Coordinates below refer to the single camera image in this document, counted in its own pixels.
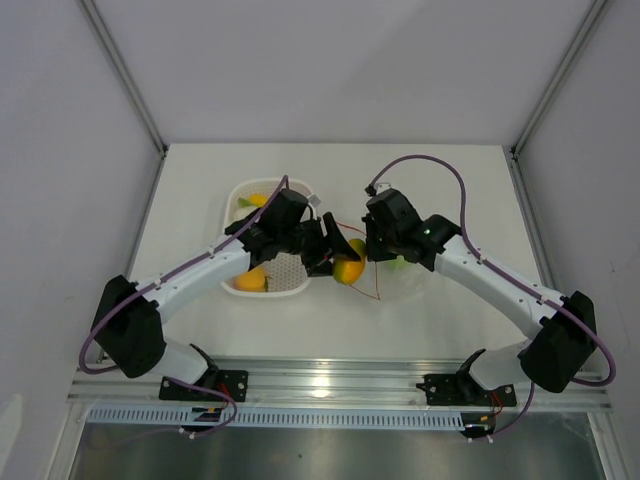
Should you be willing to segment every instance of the white plastic basket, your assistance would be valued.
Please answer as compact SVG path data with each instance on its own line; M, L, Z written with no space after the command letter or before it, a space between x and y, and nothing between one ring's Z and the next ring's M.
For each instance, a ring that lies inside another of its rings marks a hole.
M261 193L270 196L280 183L280 178L260 178L241 183L233 189L227 199L227 208L224 212L224 228L233 222L233 214L238 210L238 198L249 198L254 193ZM303 194L305 197L312 195L311 187L300 180L289 179L289 186L292 190ZM307 277L307 272L300 261L298 255L288 255L280 253L270 262L263 265L269 276L269 291L267 292L245 292L237 290L233 286L233 280L222 282L222 287L233 295L240 297L255 298L279 298L288 295L295 295L303 291L311 279Z

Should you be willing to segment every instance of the white wall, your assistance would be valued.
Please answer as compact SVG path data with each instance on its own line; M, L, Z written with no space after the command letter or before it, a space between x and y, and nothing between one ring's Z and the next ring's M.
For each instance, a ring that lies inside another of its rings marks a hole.
M609 392L629 460L640 455L639 21L639 2L613 2L522 159L555 271L592 296L618 361Z
M169 142L511 145L590 0L98 0Z
M45 473L157 157L75 2L3 2L0 45L0 404L26 400L3 479L26 480Z

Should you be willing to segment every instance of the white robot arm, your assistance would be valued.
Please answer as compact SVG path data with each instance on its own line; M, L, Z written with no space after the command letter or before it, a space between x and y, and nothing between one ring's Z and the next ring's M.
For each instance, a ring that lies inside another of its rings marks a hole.
M367 193L373 197L363 218L369 261L402 255L420 263L476 293L528 339L496 351L475 352L456 374L464 396L472 399L478 392L528 380L551 392L563 391L598 341L589 298L580 292L567 298L507 267L497 267L497 261L475 250L459 226L439 215L422 220L397 190L377 191L372 184ZM331 275L335 258L359 260L330 213L322 221L301 221L308 205L304 196L284 189L272 199L273 204L270 200L260 211L232 224L215 244L169 274L139 283L122 276L112 279L81 351L81 368L87 373L105 371L88 369L84 361L95 338L128 377L153 372L199 385L211 369L211 359L194 345L165 340L162 334L162 325L183 305L279 252L299 254L310 276ZM612 369L607 383L614 375Z

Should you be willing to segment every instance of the yellow mango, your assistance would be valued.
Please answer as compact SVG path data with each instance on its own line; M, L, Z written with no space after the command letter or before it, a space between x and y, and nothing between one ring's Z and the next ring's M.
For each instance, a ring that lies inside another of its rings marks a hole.
M263 195L262 193L254 193L253 195L249 195L249 203L251 205L255 205L256 207L262 207L265 203L269 201L269 197Z
M367 263L366 243L359 238L352 238L349 240L349 245L360 255L360 261L335 260L333 262L333 278L344 285L354 284L364 272Z
M262 267L249 270L233 279L233 287L243 292L266 292L269 289L267 272Z

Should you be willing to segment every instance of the white table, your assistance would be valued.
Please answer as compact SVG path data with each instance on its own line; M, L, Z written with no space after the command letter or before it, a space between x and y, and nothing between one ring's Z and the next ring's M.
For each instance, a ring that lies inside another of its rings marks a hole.
M287 173L304 180L323 201L320 212L330 210L339 221L362 226L364 187L389 161L409 153L438 156L458 168L467 184L474 242L538 279L501 147L371 144L172 145L132 279L166 272L215 239L228 194L252 178ZM421 216L440 213L458 223L460 193L442 167L406 162L383 181L400 189ZM370 275L373 269L367 268ZM215 356L346 359L460 359L523 339L502 314L463 287L426 270L424 279L419 294L395 300L385 300L383 284L382 302L331 278L314 279L304 292L283 299L239 298L217 287L174 316L165 333Z

